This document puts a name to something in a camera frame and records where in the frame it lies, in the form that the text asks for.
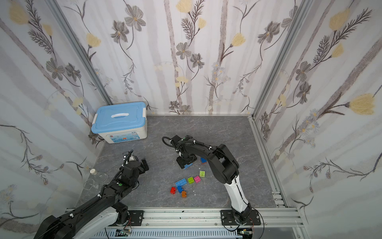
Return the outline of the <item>light blue long lego brick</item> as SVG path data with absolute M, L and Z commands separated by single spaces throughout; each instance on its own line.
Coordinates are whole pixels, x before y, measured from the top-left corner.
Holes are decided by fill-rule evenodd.
M 186 165 L 184 166 L 184 169 L 187 169 L 187 168 L 191 167 L 192 165 L 193 165 L 193 163 L 186 164 Z

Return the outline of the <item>light blue long brick studs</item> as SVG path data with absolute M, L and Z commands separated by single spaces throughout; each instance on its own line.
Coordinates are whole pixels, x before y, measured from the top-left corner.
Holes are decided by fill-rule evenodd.
M 182 187 L 182 186 L 186 185 L 187 183 L 188 183 L 187 180 L 185 178 L 183 178 L 183 179 L 176 182 L 176 186 Z

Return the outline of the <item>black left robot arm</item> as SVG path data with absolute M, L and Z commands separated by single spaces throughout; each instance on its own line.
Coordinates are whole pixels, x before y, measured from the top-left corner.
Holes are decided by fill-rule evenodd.
M 149 170 L 145 158 L 129 151 L 123 156 L 118 173 L 100 192 L 81 206 L 62 216 L 49 216 L 39 226 L 36 239 L 89 239 L 110 225 L 131 224 L 131 213 L 121 200 L 138 187 L 138 178 Z

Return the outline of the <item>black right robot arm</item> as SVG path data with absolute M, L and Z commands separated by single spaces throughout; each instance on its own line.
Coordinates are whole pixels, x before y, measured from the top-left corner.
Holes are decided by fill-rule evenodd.
M 205 159 L 214 177 L 227 190 L 234 219 L 240 224 L 249 219 L 252 207 L 240 184 L 239 164 L 226 145 L 208 145 L 193 139 L 190 135 L 184 138 L 178 135 L 172 138 L 164 136 L 162 142 L 175 149 L 178 154 L 177 163 L 181 169 L 194 163 L 198 157 Z

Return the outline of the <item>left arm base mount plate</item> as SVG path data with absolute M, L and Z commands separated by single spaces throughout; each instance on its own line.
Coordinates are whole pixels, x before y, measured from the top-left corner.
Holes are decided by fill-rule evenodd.
M 123 211 L 119 214 L 119 226 L 141 226 L 144 219 L 143 210 Z

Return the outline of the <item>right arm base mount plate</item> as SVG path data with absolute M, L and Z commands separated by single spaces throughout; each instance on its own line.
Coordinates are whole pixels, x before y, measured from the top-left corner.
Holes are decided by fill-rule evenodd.
M 221 210 L 220 211 L 221 223 L 223 226 L 237 227 L 243 226 L 260 226 L 262 220 L 258 211 L 251 210 L 247 214 L 240 214 L 234 210 Z

